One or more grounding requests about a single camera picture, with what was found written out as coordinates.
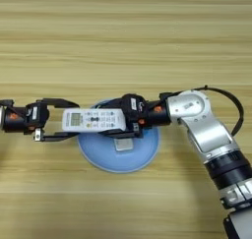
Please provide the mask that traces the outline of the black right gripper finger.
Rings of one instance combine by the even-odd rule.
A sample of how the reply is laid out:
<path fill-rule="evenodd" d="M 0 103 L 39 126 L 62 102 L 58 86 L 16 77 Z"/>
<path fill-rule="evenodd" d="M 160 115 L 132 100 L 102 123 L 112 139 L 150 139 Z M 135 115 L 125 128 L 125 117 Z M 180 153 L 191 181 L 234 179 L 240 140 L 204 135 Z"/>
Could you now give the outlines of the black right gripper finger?
<path fill-rule="evenodd" d="M 107 130 L 104 131 L 103 134 L 113 139 L 129 139 L 135 137 L 135 133 L 133 131 L 122 131 L 120 129 Z"/>
<path fill-rule="evenodd" d="M 121 98 L 114 98 L 108 101 L 103 101 L 98 105 L 98 108 L 121 108 L 121 104 Z"/>

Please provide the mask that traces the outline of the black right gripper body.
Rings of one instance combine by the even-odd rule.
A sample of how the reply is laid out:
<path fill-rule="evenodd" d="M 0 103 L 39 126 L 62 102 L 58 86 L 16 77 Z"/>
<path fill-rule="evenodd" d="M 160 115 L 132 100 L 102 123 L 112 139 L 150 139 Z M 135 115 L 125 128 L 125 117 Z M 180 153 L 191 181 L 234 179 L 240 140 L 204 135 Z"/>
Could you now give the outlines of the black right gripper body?
<path fill-rule="evenodd" d="M 143 131 L 152 127 L 169 125 L 171 120 L 164 102 L 132 100 L 134 138 L 142 138 Z"/>

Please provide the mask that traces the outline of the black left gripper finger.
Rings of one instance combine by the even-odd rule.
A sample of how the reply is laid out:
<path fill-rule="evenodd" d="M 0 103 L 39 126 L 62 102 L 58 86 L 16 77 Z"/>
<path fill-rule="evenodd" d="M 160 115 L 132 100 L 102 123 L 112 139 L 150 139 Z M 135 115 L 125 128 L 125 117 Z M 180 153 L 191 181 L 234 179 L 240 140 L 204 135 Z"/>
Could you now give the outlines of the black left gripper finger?
<path fill-rule="evenodd" d="M 62 98 L 43 98 L 36 102 L 37 105 L 54 106 L 55 108 L 79 108 L 80 105 Z"/>
<path fill-rule="evenodd" d="M 78 136 L 78 133 L 73 133 L 73 132 L 56 132 L 53 135 L 42 134 L 41 141 L 42 142 L 61 142 L 61 141 L 65 141 L 76 136 Z"/>

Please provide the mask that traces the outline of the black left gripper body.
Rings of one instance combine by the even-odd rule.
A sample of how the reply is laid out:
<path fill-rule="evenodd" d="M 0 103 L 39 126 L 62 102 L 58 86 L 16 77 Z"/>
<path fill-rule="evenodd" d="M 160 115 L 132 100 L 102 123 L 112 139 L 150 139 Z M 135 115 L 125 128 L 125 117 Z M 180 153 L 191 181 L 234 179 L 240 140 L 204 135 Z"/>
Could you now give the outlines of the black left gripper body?
<path fill-rule="evenodd" d="M 2 130 L 6 133 L 34 134 L 34 140 L 41 142 L 45 125 L 45 106 L 27 105 L 7 107 L 4 110 Z"/>

